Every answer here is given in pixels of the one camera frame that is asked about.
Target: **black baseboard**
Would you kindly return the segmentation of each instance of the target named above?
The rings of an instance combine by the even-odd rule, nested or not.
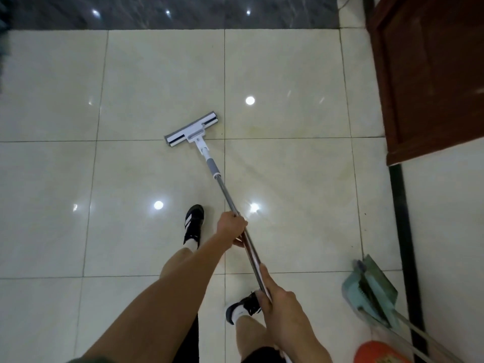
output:
[[[402,257],[403,279],[407,293],[408,319],[419,329],[425,331],[423,312],[421,307],[417,264],[413,251],[412,233],[410,231],[410,219],[408,217],[407,197],[401,164],[392,165],[390,170],[391,192],[394,200],[396,229]],[[427,341],[412,331],[413,346],[422,353],[428,354]],[[423,360],[414,356],[415,362]]]

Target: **black sneaker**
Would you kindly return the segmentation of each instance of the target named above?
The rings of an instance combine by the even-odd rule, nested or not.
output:
[[[225,310],[225,319],[231,325],[233,325],[232,321],[232,314],[234,309],[238,306],[243,306],[249,315],[254,315],[260,312],[259,301],[257,300],[256,293],[252,292],[248,297],[243,298],[240,302],[234,303],[233,305],[229,305]]]
[[[200,246],[200,233],[202,231],[202,224],[205,212],[201,205],[194,205],[190,208],[185,216],[185,239],[183,244],[189,239],[194,239],[198,246]]]

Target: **hand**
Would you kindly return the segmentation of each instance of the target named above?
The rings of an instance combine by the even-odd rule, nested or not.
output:
[[[239,237],[244,232],[247,224],[248,223],[244,217],[237,215],[232,211],[226,211],[221,214],[220,219],[218,220],[217,234],[226,238],[230,242],[229,248],[232,243],[240,246],[241,242],[235,240],[235,238]]]
[[[272,303],[264,292],[259,290],[256,295],[264,313],[267,330],[275,344],[294,362],[331,362],[328,352],[314,335],[311,323],[296,295],[278,286],[264,264],[260,264],[260,273],[272,297]]]

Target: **flat mop head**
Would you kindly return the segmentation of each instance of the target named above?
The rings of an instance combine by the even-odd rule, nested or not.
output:
[[[182,141],[188,140],[192,142],[195,137],[200,137],[205,134],[205,128],[210,127],[218,122],[215,112],[210,112],[208,115],[199,118],[196,121],[182,127],[181,129],[165,136],[165,140],[169,146],[175,146]]]

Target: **dustpan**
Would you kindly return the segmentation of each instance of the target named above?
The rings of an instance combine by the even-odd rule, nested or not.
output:
[[[427,363],[435,362],[397,332],[400,330],[400,323],[408,326],[425,338],[451,361],[464,363],[463,360],[457,358],[451,351],[396,311],[395,305],[398,291],[370,255],[366,255],[363,261],[355,261],[353,272],[343,282],[342,292],[344,298],[358,317],[366,321],[370,326],[384,328]]]

